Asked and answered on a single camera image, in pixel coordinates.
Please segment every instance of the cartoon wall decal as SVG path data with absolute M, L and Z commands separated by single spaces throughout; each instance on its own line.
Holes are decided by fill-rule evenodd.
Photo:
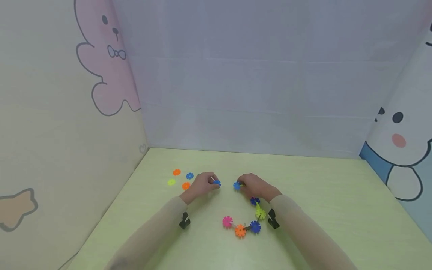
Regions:
M 25 216 L 35 212 L 38 203 L 32 188 L 15 195 L 0 197 L 0 229 L 12 232 L 21 224 Z
M 429 48 L 422 45 L 414 54 L 389 103 L 380 109 L 360 153 L 402 201 L 414 201 L 422 195 L 423 182 L 416 166 L 429 155 L 431 148 L 432 88 L 428 70 L 432 69 L 432 51 Z M 371 152 L 390 166 L 377 165 L 380 161 Z
M 82 66 L 101 78 L 93 86 L 96 108 L 106 116 L 126 102 L 132 111 L 141 108 L 121 31 L 111 0 L 74 0 L 78 27 L 86 40 L 76 47 Z
M 431 25 L 429 26 L 429 31 L 432 32 L 432 23 L 431 23 Z M 426 45 L 432 47 L 432 43 L 430 43 L 429 41 L 426 41 Z

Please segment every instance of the pink cheek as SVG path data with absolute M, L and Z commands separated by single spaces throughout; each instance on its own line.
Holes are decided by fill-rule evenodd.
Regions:
M 399 148 L 404 148 L 407 145 L 407 141 L 405 140 L 405 138 L 402 137 L 402 135 L 396 133 L 391 136 L 391 141 L 394 145 L 396 145 L 396 147 Z

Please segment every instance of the beige sleeve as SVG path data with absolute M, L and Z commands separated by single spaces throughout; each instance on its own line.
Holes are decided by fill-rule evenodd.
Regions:
M 270 205 L 276 213 L 276 221 L 289 234 L 311 269 L 357 269 L 336 242 L 289 197 L 279 195 Z
M 142 269 L 158 250 L 168 232 L 180 229 L 178 225 L 186 209 L 187 205 L 179 197 L 169 200 L 126 240 L 104 270 Z

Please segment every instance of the cartoon bunny drawing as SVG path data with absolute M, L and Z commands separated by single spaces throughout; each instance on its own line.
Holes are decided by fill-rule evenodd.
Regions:
M 385 181 L 402 201 L 417 200 L 423 192 L 415 166 L 430 153 L 432 140 L 432 50 L 424 43 L 416 51 L 403 79 L 380 109 L 366 143 L 391 169 Z
M 106 116 L 126 102 L 132 111 L 140 102 L 111 0 L 74 0 L 75 16 L 86 42 L 76 47 L 82 66 L 101 78 L 92 89 L 96 108 Z

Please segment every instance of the table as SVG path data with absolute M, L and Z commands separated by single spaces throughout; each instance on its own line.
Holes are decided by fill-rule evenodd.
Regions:
M 175 169 L 179 176 L 173 176 Z M 189 172 L 214 171 L 222 186 L 188 209 L 146 269 L 308 269 L 281 228 L 235 237 L 222 218 L 248 224 L 254 208 L 232 184 L 255 173 L 295 200 L 359 269 L 428 269 L 432 244 L 363 160 L 152 148 L 89 236 L 68 270 L 101 270 L 121 244 L 170 198 Z M 175 179 L 168 186 L 169 179 Z M 262 203 L 269 210 L 267 203 Z

